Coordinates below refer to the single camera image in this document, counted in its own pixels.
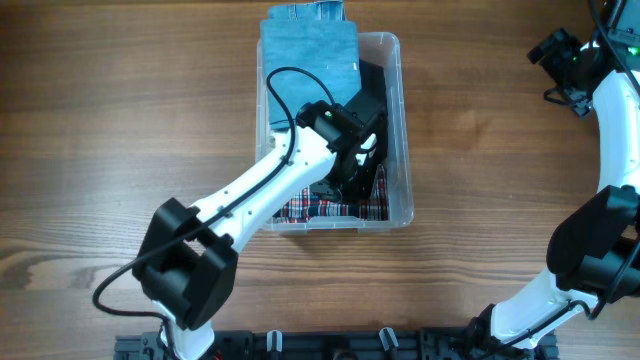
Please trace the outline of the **black garment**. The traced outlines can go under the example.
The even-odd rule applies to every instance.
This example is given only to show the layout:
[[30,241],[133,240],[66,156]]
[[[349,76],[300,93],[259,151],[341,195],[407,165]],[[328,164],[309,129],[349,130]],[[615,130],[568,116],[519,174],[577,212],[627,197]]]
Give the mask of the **black garment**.
[[[361,90],[378,96],[387,102],[384,68],[361,60],[360,74]],[[359,154],[358,157],[362,158],[363,166],[375,168],[386,159],[388,152],[388,104],[386,122],[374,131],[370,130],[370,135],[363,142],[362,150],[363,153]]]

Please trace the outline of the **blue denim jeans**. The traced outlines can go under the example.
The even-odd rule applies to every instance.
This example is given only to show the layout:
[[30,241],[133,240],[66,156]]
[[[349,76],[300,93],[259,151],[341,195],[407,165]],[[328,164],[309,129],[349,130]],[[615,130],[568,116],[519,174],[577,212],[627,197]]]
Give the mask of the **blue denim jeans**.
[[[265,76],[281,67],[303,69],[320,79],[342,105],[360,91],[358,31],[346,18],[343,1],[273,6],[260,31]],[[301,73],[281,72],[271,84],[293,117],[304,104],[328,99],[314,80]],[[283,109],[267,92],[271,129],[288,129]]]

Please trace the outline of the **red plaid shirt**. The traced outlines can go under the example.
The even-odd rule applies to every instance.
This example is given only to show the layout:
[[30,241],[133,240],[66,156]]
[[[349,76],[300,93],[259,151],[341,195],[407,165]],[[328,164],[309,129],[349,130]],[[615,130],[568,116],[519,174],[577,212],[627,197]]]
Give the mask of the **red plaid shirt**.
[[366,221],[387,221],[388,194],[385,168],[377,168],[371,197],[355,204],[321,200],[308,188],[295,195],[272,217],[275,223],[308,223],[319,217],[355,217]]

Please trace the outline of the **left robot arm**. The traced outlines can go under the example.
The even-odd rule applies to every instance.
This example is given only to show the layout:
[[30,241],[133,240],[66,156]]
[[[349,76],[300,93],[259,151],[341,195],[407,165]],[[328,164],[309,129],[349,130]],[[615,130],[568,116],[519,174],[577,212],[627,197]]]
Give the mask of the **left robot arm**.
[[383,101],[307,103],[283,143],[234,182],[189,207],[171,198],[156,210],[133,275],[161,310],[169,356],[198,359],[210,348],[211,319],[233,290],[239,254],[297,193],[342,203],[370,197],[387,117]]

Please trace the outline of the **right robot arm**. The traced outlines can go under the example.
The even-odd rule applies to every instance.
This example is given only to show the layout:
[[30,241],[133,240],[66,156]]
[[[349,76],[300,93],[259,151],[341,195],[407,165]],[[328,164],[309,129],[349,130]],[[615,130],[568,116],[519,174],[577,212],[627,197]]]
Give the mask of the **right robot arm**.
[[542,341],[575,315],[595,320],[639,294],[639,4],[588,4],[587,43],[564,29],[528,54],[554,80],[546,101],[577,115],[596,113],[600,175],[596,195],[551,236],[545,268],[516,295],[489,305],[453,348],[463,359],[541,359]]

